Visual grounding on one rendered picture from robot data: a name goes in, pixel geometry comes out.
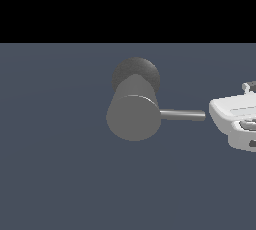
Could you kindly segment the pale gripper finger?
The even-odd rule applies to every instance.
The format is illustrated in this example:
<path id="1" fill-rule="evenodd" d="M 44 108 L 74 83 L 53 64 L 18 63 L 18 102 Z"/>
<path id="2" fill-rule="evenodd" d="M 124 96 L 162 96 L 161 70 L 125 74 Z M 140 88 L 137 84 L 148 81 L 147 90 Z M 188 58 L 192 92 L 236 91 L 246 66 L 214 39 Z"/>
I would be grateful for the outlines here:
<path id="1" fill-rule="evenodd" d="M 245 94 L 256 93 L 256 81 L 245 82 L 242 84 L 242 89 Z"/>

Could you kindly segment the dark grey round faucet base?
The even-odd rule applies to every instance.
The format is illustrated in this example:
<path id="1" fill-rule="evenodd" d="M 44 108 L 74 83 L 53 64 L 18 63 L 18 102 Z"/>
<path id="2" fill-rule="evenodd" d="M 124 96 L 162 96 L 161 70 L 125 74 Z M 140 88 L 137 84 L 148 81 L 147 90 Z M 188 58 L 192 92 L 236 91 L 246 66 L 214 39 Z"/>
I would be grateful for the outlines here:
<path id="1" fill-rule="evenodd" d="M 156 66 L 149 60 L 140 57 L 131 57 L 117 65 L 112 74 L 112 88 L 116 90 L 119 84 L 131 75 L 141 75 L 150 83 L 154 92 L 160 87 L 160 74 Z"/>

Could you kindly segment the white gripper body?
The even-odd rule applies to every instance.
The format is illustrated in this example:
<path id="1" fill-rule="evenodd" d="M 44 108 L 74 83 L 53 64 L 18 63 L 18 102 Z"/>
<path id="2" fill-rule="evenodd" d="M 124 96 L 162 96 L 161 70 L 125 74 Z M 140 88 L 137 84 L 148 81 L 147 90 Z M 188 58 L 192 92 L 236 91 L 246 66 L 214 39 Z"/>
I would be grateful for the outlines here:
<path id="1" fill-rule="evenodd" d="M 217 128 L 229 134 L 233 122 L 256 119 L 256 93 L 212 99 L 209 113 Z"/>

